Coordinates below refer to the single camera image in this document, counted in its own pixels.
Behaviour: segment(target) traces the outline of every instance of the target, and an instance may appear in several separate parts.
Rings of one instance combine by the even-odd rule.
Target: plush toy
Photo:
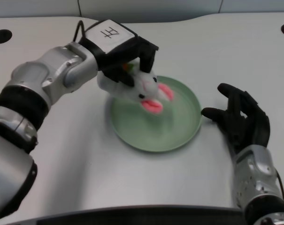
[[[157,83],[156,75],[152,71],[150,73],[140,71],[137,62],[124,64],[123,69],[133,77],[134,87],[114,82],[102,73],[98,73],[99,87],[113,97],[140,102],[145,110],[153,114],[160,114],[163,110],[159,100],[172,101],[173,91],[167,85]]]

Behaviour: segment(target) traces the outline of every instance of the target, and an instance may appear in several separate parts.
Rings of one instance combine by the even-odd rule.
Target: white wall
[[[171,22],[231,12],[284,12],[284,0],[0,0],[0,17],[80,16]]]
[[[80,16],[77,0],[0,0],[0,17]]]
[[[223,0],[220,12],[284,12],[284,0]]]
[[[221,0],[79,0],[79,3],[84,17],[141,23],[180,21],[215,14]]]

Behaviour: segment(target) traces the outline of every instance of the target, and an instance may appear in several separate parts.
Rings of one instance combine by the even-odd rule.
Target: silver robot arm segment
[[[46,103],[46,115],[51,105],[62,95],[77,90],[95,77],[97,72],[95,57],[80,44],[72,42],[65,47],[49,50],[38,60],[18,66],[5,88],[18,88],[17,91],[22,94],[37,93]],[[37,129],[43,120],[41,118],[41,121],[33,125],[17,113],[18,110],[14,111],[1,105],[0,218],[17,209],[36,178],[37,166],[28,153],[38,144]]]
[[[284,225],[284,196],[269,150],[250,145],[235,158],[234,194],[248,224]]]
[[[79,28],[82,37],[76,43]],[[51,106],[94,78],[98,71],[115,82],[134,86],[122,64],[140,57],[149,73],[158,47],[111,20],[84,30],[79,21],[73,42],[35,61],[19,65],[0,93],[0,218],[18,210],[37,176],[29,153]]]

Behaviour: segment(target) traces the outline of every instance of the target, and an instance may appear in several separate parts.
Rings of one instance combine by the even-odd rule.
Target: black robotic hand
[[[80,26],[82,38],[79,44],[95,56],[98,70],[106,77],[133,87],[133,78],[123,70],[122,64],[136,58],[140,58],[140,70],[150,73],[155,52],[159,49],[157,46],[112,20],[97,22],[86,30],[80,21],[73,41]]]
[[[204,108],[201,114],[219,125],[235,154],[257,144],[266,147],[270,136],[268,116],[246,92],[221,83],[218,90],[228,98],[227,110]]]

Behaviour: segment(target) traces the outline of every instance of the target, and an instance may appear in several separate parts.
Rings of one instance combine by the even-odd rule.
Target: pink bunny ear
[[[158,84],[158,94],[160,99],[165,99],[167,101],[172,101],[173,100],[173,91],[165,84],[159,83]]]
[[[141,101],[144,109],[153,114],[160,114],[162,112],[162,104],[156,100]]]

